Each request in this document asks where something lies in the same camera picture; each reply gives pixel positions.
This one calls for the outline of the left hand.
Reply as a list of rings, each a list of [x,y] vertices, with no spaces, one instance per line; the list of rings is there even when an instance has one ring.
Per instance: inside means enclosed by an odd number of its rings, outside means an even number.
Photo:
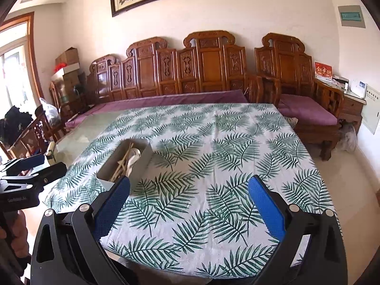
[[[27,241],[28,230],[26,227],[26,218],[24,212],[19,210],[17,212],[17,219],[14,221],[12,227],[12,233],[14,237],[12,238],[11,247],[16,255],[16,257],[22,259],[29,255],[29,244]]]

